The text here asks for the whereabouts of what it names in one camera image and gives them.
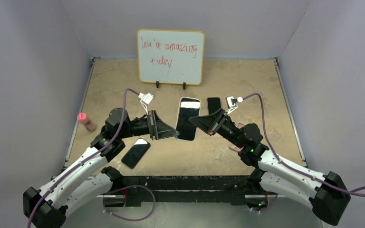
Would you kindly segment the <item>black phone with case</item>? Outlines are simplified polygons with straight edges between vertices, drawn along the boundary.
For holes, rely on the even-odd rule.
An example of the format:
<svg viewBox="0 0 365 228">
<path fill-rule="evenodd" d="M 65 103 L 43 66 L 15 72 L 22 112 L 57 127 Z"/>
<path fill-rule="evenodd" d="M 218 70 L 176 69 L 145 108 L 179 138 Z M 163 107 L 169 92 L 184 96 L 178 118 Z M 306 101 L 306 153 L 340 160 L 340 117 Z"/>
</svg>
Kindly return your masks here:
<svg viewBox="0 0 365 228">
<path fill-rule="evenodd" d="M 219 97 L 208 97 L 207 109 L 209 115 L 218 113 L 218 111 L 221 109 L 221 99 Z"/>
</svg>

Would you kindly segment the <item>pink phone case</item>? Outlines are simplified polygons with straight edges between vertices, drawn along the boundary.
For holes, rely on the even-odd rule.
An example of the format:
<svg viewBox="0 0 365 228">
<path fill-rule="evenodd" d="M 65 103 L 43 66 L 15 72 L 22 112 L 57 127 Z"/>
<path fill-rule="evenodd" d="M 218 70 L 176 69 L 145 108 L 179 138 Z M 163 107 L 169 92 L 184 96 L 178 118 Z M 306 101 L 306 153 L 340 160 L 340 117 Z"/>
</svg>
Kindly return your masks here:
<svg viewBox="0 0 365 228">
<path fill-rule="evenodd" d="M 242 122 L 238 122 L 237 123 L 237 127 L 238 128 L 242 128 L 245 124 L 242 123 Z M 233 143 L 229 143 L 229 148 L 232 150 L 232 151 L 235 151 L 235 152 L 240 152 L 242 150 L 243 147 L 237 147 L 236 145 L 234 145 Z"/>
</svg>

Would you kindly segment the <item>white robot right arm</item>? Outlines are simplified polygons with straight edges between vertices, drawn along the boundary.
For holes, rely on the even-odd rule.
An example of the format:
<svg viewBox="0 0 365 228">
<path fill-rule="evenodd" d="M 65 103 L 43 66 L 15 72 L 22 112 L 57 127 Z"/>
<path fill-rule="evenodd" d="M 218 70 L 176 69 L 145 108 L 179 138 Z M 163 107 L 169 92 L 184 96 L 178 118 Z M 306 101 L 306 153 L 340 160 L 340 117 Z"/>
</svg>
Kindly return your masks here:
<svg viewBox="0 0 365 228">
<path fill-rule="evenodd" d="M 255 168 L 248 180 L 253 193 L 262 190 L 293 199 L 312 210 L 321 221 L 336 226 L 351 197 L 343 193 L 346 186 L 335 172 L 327 174 L 302 167 L 261 143 L 263 136 L 255 123 L 239 128 L 223 109 L 205 115 L 190 117 L 189 122 L 213 136 L 216 133 L 241 148 L 241 161 Z"/>
</svg>

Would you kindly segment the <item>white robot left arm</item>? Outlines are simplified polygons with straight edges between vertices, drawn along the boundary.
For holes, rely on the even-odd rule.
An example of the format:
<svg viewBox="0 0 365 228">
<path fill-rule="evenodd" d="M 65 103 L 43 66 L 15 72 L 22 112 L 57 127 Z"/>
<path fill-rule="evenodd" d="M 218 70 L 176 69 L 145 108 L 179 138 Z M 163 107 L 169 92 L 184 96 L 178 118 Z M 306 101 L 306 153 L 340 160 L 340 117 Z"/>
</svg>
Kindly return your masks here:
<svg viewBox="0 0 365 228">
<path fill-rule="evenodd" d="M 124 186 L 123 176 L 106 164 L 125 148 L 123 138 L 146 134 L 160 140 L 178 136 L 179 132 L 163 122 L 155 110 L 130 120 L 125 109 L 113 109 L 100 134 L 73 164 L 39 189 L 30 187 L 23 193 L 27 226 L 59 228 L 96 196 L 118 194 Z"/>
</svg>

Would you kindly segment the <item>yellow framed whiteboard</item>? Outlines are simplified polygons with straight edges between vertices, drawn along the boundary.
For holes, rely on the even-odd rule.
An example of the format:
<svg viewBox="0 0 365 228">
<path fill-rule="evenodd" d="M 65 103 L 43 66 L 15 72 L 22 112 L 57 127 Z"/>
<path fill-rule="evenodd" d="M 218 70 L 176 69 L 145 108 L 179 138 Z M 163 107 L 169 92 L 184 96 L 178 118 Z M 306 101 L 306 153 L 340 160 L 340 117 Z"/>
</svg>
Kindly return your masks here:
<svg viewBox="0 0 365 228">
<path fill-rule="evenodd" d="M 136 37 L 140 81 L 157 85 L 201 84 L 204 32 L 140 29 Z"/>
</svg>

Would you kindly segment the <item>pink capped small bottle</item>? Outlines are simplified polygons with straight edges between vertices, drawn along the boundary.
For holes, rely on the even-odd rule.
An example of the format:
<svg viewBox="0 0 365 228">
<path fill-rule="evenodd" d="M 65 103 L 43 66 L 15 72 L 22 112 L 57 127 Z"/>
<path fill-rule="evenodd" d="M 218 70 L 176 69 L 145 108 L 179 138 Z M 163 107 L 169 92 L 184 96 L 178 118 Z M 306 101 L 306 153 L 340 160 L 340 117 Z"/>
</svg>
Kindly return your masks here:
<svg viewBox="0 0 365 228">
<path fill-rule="evenodd" d="M 93 132 L 96 129 L 96 124 L 88 117 L 86 113 L 79 113 L 77 115 L 77 120 L 90 132 Z"/>
</svg>

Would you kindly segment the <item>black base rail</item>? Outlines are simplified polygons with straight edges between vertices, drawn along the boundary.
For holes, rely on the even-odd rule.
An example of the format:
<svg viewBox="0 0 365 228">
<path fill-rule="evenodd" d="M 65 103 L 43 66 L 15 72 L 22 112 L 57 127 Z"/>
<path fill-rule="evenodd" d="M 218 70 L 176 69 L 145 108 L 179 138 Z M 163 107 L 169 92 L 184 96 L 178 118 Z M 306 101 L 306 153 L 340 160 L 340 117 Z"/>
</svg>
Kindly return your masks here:
<svg viewBox="0 0 365 228">
<path fill-rule="evenodd" d="M 143 202 L 229 203 L 233 206 L 265 207 L 275 198 L 256 178 L 227 176 L 124 176 L 101 195 L 110 207 L 139 207 Z"/>
</svg>

